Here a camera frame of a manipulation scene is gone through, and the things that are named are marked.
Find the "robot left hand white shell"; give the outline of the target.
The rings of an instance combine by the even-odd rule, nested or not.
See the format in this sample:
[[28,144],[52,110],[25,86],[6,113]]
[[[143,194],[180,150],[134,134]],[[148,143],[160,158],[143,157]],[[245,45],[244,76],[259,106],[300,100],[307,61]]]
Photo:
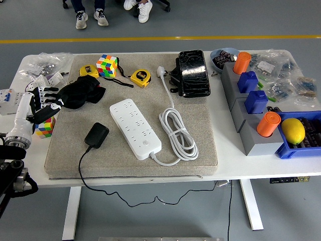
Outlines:
[[53,117],[63,107],[58,91],[56,87],[36,87],[23,94],[14,128],[6,135],[6,145],[22,145],[26,149],[29,147],[35,125]]

